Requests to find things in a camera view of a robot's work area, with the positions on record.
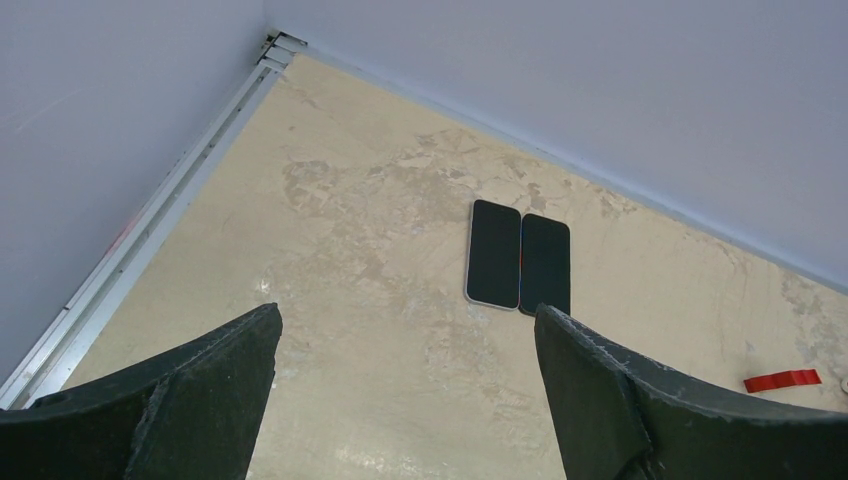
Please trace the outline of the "black smartphone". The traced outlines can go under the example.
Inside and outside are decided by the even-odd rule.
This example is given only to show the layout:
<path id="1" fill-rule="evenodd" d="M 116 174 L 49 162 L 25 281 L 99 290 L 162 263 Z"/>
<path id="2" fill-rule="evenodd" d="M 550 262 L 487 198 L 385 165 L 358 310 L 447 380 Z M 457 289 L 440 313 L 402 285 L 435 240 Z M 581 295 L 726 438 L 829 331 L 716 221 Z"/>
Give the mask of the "black smartphone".
<path id="1" fill-rule="evenodd" d="M 521 223 L 519 310 L 534 316 L 539 304 L 571 314 L 570 229 L 528 213 Z"/>

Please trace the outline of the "red toy block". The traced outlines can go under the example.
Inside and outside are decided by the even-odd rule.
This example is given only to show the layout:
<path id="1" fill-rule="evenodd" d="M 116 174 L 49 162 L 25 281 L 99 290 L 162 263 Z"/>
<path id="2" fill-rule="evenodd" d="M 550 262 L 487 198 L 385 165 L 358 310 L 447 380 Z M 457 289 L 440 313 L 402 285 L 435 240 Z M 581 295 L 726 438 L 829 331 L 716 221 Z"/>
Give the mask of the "red toy block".
<path id="1" fill-rule="evenodd" d="M 748 393 L 778 390 L 796 386 L 819 385 L 822 380 L 815 369 L 787 370 L 747 378 L 743 385 Z"/>

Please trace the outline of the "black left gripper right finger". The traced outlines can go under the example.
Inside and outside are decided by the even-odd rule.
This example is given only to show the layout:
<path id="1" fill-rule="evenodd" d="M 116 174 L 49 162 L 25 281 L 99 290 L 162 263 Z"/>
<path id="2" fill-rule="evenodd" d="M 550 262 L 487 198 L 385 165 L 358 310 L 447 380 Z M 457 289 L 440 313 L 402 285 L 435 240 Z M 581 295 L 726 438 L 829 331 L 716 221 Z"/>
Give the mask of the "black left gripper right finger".
<path id="1" fill-rule="evenodd" d="M 843 479 L 847 417 L 691 377 L 541 305 L 535 344 L 570 479 Z"/>

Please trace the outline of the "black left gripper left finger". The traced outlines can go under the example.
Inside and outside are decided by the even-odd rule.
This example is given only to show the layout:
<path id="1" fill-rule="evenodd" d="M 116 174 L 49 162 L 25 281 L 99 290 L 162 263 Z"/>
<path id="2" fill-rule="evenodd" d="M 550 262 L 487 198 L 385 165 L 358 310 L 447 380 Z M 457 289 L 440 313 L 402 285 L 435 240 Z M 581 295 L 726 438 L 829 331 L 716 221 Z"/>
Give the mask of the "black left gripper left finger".
<path id="1" fill-rule="evenodd" d="M 1 414 L 5 479 L 243 479 L 283 330 L 261 305 L 173 349 Z"/>

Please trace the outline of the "silver edged smartphone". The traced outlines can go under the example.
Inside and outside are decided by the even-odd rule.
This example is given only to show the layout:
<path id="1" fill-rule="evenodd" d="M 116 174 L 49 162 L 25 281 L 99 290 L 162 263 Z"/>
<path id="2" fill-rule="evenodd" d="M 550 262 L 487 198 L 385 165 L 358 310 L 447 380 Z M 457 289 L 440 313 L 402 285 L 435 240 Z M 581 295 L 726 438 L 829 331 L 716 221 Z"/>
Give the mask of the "silver edged smartphone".
<path id="1" fill-rule="evenodd" d="M 484 199 L 471 205 L 465 295 L 505 310 L 519 305 L 521 214 Z"/>

